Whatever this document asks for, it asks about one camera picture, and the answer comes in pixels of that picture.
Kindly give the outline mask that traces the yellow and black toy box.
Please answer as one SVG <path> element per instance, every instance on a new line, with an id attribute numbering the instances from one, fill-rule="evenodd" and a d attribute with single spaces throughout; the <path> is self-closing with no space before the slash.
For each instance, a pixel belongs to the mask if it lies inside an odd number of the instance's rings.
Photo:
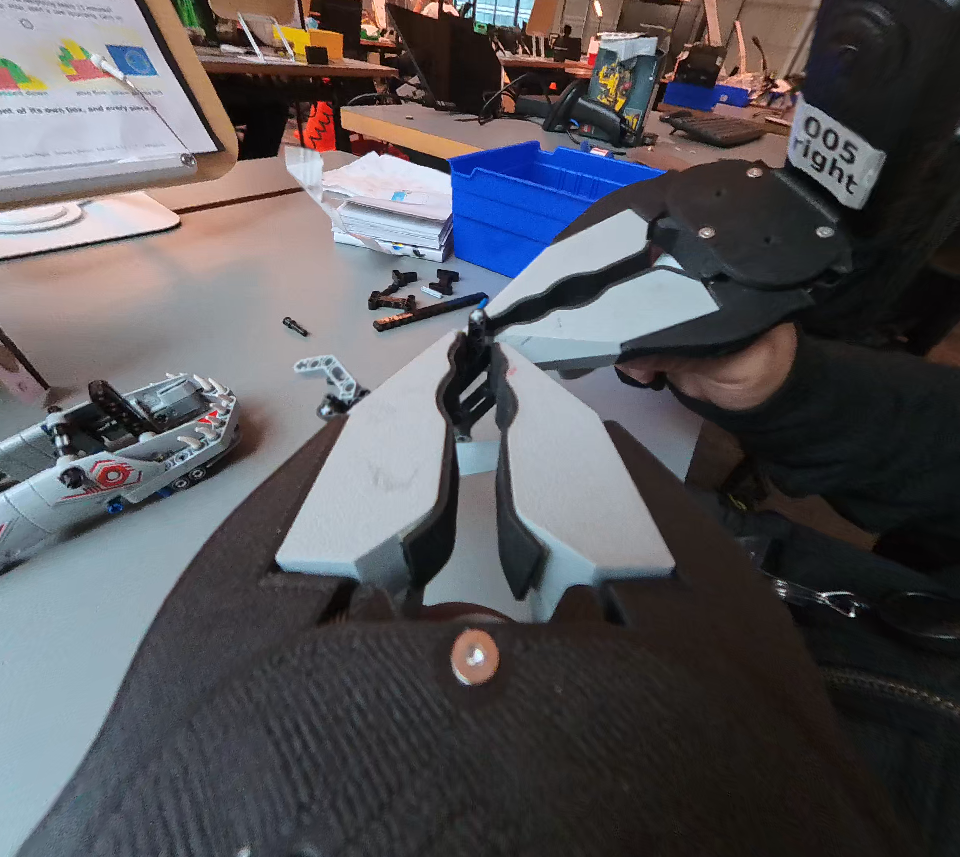
<path id="1" fill-rule="evenodd" d="M 621 142 L 627 148 L 644 142 L 646 118 L 654 106 L 665 60 L 657 35 L 611 32 L 599 37 L 587 95 L 616 115 Z"/>

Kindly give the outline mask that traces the person's right forearm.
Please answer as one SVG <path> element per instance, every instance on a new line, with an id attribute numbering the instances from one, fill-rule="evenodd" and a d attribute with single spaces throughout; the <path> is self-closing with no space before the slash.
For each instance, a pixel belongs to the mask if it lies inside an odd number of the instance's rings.
<path id="1" fill-rule="evenodd" d="M 798 334 L 787 382 L 759 407 L 724 410 L 668 386 L 785 495 L 958 557 L 958 367 Z"/>

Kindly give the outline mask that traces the grey angled lego beam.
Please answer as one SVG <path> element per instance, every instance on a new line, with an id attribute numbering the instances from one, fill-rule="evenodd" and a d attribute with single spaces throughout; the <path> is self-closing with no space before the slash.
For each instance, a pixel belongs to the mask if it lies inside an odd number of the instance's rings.
<path id="1" fill-rule="evenodd" d="M 317 416 L 323 421 L 346 415 L 371 393 L 332 355 L 300 359 L 293 364 L 292 371 L 295 375 L 322 378 L 325 382 L 327 392 L 317 409 Z"/>

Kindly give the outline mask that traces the grey lego car model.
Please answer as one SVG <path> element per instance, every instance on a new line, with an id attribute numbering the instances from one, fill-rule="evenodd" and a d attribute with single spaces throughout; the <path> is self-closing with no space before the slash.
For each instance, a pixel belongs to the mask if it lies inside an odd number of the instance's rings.
<path id="1" fill-rule="evenodd" d="M 238 398 L 212 378 L 169 373 L 128 393 L 92 381 L 86 401 L 2 440 L 2 572 L 102 517 L 191 489 L 240 439 Z"/>

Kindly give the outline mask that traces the black computer monitor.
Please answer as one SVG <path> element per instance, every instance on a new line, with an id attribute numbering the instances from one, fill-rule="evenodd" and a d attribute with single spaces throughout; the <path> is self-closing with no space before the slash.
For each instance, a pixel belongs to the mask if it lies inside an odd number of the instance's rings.
<path id="1" fill-rule="evenodd" d="M 386 10 L 410 55 L 426 106 L 484 115 L 502 82 L 492 41 L 472 22 L 450 14 L 429 18 L 393 3 Z"/>

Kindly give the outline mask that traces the black computer keyboard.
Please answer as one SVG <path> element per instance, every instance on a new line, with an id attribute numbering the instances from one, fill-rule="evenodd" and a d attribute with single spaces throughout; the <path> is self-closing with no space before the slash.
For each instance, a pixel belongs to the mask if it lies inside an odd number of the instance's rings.
<path id="1" fill-rule="evenodd" d="M 713 114 L 697 115 L 688 110 L 661 115 L 672 132 L 718 150 L 732 150 L 762 140 L 765 131 L 747 120 Z"/>

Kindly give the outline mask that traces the blue storage bin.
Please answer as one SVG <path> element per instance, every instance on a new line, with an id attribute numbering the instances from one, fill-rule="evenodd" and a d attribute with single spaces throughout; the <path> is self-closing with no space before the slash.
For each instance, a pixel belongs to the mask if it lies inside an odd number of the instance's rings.
<path id="1" fill-rule="evenodd" d="M 716 84 L 712 87 L 673 81 L 667 84 L 662 104 L 702 112 L 711 112 L 715 107 L 749 107 L 752 97 L 748 88 Z"/>

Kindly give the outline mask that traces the grey desk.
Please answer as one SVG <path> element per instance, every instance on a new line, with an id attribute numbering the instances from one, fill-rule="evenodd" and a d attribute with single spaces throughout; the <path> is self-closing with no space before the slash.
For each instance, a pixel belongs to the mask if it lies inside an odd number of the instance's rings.
<path id="1" fill-rule="evenodd" d="M 578 149 L 569 135 L 543 131 L 537 120 L 495 119 L 480 124 L 472 116 L 449 114 L 417 104 L 344 107 L 341 120 L 346 131 L 440 160 L 529 142 L 537 142 L 549 152 L 559 147 Z M 682 133 L 673 133 L 658 113 L 647 118 L 645 131 L 655 134 L 656 142 L 627 149 L 624 155 L 633 162 L 659 170 L 683 171 L 726 159 L 760 161 L 771 168 L 786 162 L 785 136 L 765 134 L 741 147 L 717 148 L 692 141 Z"/>

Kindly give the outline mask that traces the long black lego beam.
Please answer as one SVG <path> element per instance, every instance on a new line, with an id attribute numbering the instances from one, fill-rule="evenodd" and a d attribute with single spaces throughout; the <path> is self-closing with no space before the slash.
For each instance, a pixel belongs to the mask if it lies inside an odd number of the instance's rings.
<path id="1" fill-rule="evenodd" d="M 475 292 L 459 298 L 441 301 L 428 307 L 402 311 L 373 321 L 372 327 L 377 333 L 386 333 L 414 323 L 436 319 L 463 309 L 483 309 L 489 303 L 485 292 Z"/>

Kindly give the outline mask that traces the person's right hand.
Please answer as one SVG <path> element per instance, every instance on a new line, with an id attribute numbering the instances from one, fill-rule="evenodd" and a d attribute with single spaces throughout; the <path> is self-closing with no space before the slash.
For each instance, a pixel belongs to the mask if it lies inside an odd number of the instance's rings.
<path id="1" fill-rule="evenodd" d="M 796 325 L 784 323 L 731 354 L 712 358 L 661 354 L 624 361 L 617 369 L 643 386 L 662 379 L 686 398 L 745 412 L 762 406 L 785 385 L 798 346 Z"/>

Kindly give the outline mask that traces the metal carabiner clip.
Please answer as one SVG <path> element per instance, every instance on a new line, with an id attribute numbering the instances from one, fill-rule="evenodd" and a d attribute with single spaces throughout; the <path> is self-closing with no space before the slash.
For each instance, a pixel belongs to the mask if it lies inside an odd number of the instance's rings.
<path id="1" fill-rule="evenodd" d="M 778 599 L 794 609 L 828 610 L 848 620 L 857 620 L 866 616 L 872 609 L 869 601 L 849 590 L 819 590 L 773 576 L 770 577 L 769 583 Z"/>

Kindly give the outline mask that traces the stack of instruction booklets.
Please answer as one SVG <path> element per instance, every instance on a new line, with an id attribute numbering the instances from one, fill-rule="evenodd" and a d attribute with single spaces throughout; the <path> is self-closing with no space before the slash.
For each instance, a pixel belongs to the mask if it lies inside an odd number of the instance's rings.
<path id="1" fill-rule="evenodd" d="M 452 197 L 447 172 L 375 152 L 326 169 L 321 182 L 336 237 L 434 263 L 452 251 Z"/>

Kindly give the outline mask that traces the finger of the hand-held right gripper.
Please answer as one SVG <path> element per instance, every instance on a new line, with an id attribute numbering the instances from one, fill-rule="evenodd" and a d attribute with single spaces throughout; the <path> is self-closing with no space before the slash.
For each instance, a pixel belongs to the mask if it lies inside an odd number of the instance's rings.
<path id="1" fill-rule="evenodd" d="M 580 308 L 511 325 L 495 342 L 546 371 L 591 371 L 614 364 L 632 342 L 719 309 L 703 283 L 676 268 L 657 266 Z"/>
<path id="2" fill-rule="evenodd" d="M 583 307 L 645 273 L 650 234 L 650 222 L 628 208 L 551 244 L 486 307 L 486 332 Z"/>

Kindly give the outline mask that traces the orange traffic cone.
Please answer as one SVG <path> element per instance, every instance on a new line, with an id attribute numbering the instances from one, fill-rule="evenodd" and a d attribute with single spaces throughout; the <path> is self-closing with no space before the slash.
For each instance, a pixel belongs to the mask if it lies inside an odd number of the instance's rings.
<path id="1" fill-rule="evenodd" d="M 298 102 L 294 106 L 299 143 L 307 150 L 326 153 L 338 147 L 338 117 L 335 107 L 326 100 Z"/>

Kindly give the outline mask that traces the blue plastic bin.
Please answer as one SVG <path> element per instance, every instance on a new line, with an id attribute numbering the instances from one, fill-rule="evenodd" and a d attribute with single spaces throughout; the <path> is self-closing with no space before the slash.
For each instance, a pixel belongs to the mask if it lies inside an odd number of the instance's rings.
<path id="1" fill-rule="evenodd" d="M 527 142 L 449 160 L 453 251 L 517 277 L 594 203 L 664 172 L 615 157 Z"/>

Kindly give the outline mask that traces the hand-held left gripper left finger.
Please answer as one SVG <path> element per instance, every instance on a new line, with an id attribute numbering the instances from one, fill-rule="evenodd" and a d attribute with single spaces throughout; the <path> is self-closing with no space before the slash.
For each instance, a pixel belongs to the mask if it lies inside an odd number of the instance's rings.
<path id="1" fill-rule="evenodd" d="M 459 470 L 445 395 L 450 332 L 353 407 L 275 554 L 286 573 L 425 588 L 455 541 Z"/>

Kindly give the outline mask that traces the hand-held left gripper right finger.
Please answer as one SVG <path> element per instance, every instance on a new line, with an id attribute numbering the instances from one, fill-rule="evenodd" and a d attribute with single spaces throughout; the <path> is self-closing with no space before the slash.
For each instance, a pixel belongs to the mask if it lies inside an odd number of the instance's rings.
<path id="1" fill-rule="evenodd" d="M 666 579 L 676 563 L 597 413 L 495 345 L 498 552 L 512 596 L 546 623 L 574 587 Z"/>

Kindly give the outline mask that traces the clear plastic bag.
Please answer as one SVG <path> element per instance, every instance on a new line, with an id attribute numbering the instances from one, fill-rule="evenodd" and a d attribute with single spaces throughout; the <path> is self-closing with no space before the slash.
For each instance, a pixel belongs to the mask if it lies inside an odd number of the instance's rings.
<path id="1" fill-rule="evenodd" d="M 325 191 L 324 155 L 292 144 L 286 144 L 283 150 L 288 174 L 315 203 L 321 204 Z"/>

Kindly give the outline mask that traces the dark wooden desk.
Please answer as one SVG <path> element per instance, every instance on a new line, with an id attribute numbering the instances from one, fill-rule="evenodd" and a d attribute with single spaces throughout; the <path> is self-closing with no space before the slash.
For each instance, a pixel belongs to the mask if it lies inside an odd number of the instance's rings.
<path id="1" fill-rule="evenodd" d="M 331 80 L 331 81 L 389 81 L 400 77 L 396 68 L 344 58 L 328 64 L 308 64 L 300 61 L 260 61 L 253 55 L 207 54 L 197 49 L 203 69 L 215 76 L 252 76 L 284 80 Z"/>

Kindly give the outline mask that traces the black desk phone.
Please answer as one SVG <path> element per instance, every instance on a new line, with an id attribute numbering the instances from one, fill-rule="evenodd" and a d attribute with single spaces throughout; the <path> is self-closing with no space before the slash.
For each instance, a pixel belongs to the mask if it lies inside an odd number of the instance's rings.
<path id="1" fill-rule="evenodd" d="M 570 83 L 558 99 L 549 104 L 542 129 L 568 132 L 588 127 L 613 147 L 628 147 L 634 131 L 615 109 L 589 97 L 589 86 L 586 79 L 575 79 Z"/>

